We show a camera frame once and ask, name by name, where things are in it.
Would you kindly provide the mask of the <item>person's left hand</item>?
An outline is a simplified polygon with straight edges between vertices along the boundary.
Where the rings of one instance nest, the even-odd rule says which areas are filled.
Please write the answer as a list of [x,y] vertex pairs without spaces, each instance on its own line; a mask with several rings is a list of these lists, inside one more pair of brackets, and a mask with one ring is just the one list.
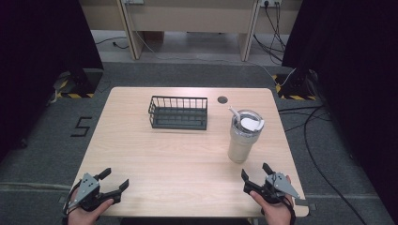
[[68,225],[95,225],[97,219],[110,208],[113,203],[113,199],[107,200],[91,212],[87,212],[82,208],[76,208],[69,213]]

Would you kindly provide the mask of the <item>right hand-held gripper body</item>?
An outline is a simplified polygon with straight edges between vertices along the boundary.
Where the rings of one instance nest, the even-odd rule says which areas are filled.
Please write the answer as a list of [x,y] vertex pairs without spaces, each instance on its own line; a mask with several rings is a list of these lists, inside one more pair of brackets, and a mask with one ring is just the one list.
[[255,191],[271,204],[281,203],[286,194],[297,199],[300,198],[298,192],[281,172],[268,175],[263,186],[259,186],[249,179],[246,184],[244,183],[243,191],[247,194]]

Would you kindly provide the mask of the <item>white tumbler cup with lid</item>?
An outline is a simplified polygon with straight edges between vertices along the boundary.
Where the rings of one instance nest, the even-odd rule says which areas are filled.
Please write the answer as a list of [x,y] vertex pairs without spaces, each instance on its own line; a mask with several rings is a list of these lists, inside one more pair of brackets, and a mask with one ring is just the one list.
[[243,163],[265,126],[260,114],[251,110],[240,110],[240,124],[233,115],[230,127],[228,157],[235,163]]

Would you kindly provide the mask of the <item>white wall socket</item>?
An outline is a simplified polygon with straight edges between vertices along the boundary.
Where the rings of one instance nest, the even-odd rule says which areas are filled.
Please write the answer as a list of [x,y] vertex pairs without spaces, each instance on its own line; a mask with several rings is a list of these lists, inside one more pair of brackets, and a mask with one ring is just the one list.
[[279,7],[282,0],[259,0],[261,8],[276,8]]

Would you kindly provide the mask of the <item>person's right hand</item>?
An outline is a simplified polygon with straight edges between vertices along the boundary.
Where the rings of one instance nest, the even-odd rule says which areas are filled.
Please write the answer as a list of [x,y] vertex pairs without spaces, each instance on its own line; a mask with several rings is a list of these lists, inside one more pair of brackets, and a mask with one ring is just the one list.
[[294,202],[291,195],[285,195],[284,203],[275,204],[268,203],[255,191],[251,191],[250,196],[263,209],[268,225],[294,225],[296,222],[296,217],[293,215]]

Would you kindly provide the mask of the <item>black curtain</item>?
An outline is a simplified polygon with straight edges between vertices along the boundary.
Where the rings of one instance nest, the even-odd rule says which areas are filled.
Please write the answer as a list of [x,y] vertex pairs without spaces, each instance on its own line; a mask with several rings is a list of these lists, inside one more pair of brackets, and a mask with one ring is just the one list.
[[101,68],[79,0],[0,0],[0,161],[28,134],[63,72]]
[[283,65],[317,73],[332,115],[398,225],[398,0],[302,0]]

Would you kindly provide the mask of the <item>white straw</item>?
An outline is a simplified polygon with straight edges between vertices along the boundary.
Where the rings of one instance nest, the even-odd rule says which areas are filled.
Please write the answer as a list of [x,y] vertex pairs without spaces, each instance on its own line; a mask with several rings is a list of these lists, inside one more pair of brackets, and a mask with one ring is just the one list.
[[235,110],[232,106],[228,107],[228,110],[235,116],[237,124],[240,124],[240,114],[237,110]]

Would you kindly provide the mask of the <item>beige desk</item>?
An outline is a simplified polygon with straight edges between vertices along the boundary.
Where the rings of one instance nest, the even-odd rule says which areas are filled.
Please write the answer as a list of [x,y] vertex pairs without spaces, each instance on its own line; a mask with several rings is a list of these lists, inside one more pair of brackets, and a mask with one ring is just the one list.
[[141,57],[144,32],[205,32],[237,35],[240,59],[249,59],[253,35],[291,33],[303,0],[282,0],[279,7],[260,7],[259,0],[78,0],[92,30],[123,30],[130,55]]

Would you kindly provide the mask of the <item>black stand base hazard tape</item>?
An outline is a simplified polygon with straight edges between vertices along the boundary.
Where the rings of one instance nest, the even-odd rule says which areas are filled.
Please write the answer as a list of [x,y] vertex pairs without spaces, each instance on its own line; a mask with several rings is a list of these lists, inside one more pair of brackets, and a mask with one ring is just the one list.
[[81,76],[63,72],[54,84],[57,98],[92,98],[97,90],[103,70],[84,68]]
[[272,75],[276,93],[282,99],[316,100],[313,88],[306,76],[296,74],[293,69],[288,73]]

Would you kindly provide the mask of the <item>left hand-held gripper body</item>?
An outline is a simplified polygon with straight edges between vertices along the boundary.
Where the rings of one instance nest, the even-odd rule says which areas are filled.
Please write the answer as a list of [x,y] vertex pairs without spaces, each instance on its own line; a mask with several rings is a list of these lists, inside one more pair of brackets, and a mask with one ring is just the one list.
[[88,172],[84,174],[79,185],[75,188],[76,192],[72,191],[73,200],[68,200],[65,205],[66,212],[72,212],[76,208],[91,212],[106,202],[106,200],[100,199],[100,180],[95,180],[94,176]]

